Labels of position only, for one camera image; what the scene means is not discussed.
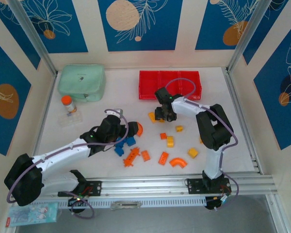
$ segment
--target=white robotic arm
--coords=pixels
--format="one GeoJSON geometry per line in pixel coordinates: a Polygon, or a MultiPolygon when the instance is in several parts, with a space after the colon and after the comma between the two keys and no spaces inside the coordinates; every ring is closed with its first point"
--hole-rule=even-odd
{"type": "Polygon", "coordinates": [[[221,105],[202,105],[181,95],[170,95],[165,87],[155,92],[161,107],[155,110],[155,119],[173,121],[182,114],[197,121],[200,138],[207,147],[206,167],[203,171],[203,184],[208,191],[215,192],[220,187],[224,175],[221,171],[223,148],[230,143],[232,129],[221,105]]]}
{"type": "Polygon", "coordinates": [[[62,191],[79,195],[89,188],[91,182],[77,170],[63,173],[63,169],[69,164],[104,151],[106,145],[117,143],[117,138],[132,137],[139,131],[137,122],[126,122],[123,116],[126,125],[120,124],[121,110],[110,110],[106,113],[107,117],[100,126],[83,133],[72,143],[33,158],[27,154],[17,158],[4,183],[20,206],[31,203],[40,195],[62,195],[62,191]]]}

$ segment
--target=decorative wallpaper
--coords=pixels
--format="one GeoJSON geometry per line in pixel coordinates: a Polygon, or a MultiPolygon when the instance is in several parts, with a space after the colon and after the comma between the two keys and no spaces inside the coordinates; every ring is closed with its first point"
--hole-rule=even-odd
{"type": "Polygon", "coordinates": [[[0,47],[0,154],[8,152],[30,87],[0,47]]]}
{"type": "MultiPolygon", "coordinates": [[[[72,0],[20,2],[49,53],[88,52],[72,0]]],[[[0,0],[0,18],[26,53],[30,42],[4,0],[0,0]]]]}
{"type": "Polygon", "coordinates": [[[196,50],[233,50],[259,0],[209,0],[196,50]]]}
{"type": "Polygon", "coordinates": [[[251,61],[252,57],[258,50],[259,46],[263,42],[287,2],[288,0],[272,0],[270,6],[264,14],[263,19],[243,52],[243,57],[247,64],[251,61]]]}
{"type": "Polygon", "coordinates": [[[98,0],[108,51],[175,50],[182,0],[98,0]]]}
{"type": "Polygon", "coordinates": [[[281,149],[291,145],[291,30],[254,79],[281,149]]]}
{"type": "Polygon", "coordinates": [[[9,6],[3,0],[0,0],[0,19],[24,51],[32,65],[37,69],[41,60],[40,56],[34,49],[25,32],[20,27],[9,6]]]}

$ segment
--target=red tray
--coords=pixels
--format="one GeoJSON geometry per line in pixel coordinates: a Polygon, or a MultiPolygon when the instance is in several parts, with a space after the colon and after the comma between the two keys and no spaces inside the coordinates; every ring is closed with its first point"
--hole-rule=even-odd
{"type": "MultiPolygon", "coordinates": [[[[202,85],[200,84],[198,71],[153,71],[140,70],[139,73],[139,99],[156,100],[154,92],[166,86],[169,81],[176,78],[186,78],[193,81],[196,90],[189,97],[190,100],[200,100],[202,95],[202,85]]],[[[171,83],[167,90],[171,95],[187,95],[193,91],[193,85],[185,80],[177,80],[171,83]]]]}

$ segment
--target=green pouch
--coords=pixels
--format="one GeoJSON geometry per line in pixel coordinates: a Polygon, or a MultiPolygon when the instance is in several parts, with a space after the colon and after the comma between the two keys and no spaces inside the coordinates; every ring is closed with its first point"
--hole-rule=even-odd
{"type": "Polygon", "coordinates": [[[58,91],[74,101],[99,101],[105,90],[103,65],[66,65],[63,68],[58,91]]]}

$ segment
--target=pill bottle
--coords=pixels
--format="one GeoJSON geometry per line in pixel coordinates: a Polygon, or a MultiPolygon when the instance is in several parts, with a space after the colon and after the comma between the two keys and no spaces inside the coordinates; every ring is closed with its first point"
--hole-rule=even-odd
{"type": "Polygon", "coordinates": [[[62,103],[66,107],[66,109],[69,113],[76,112],[77,108],[76,108],[76,106],[75,106],[75,104],[72,101],[72,98],[70,96],[63,96],[62,103]]]}

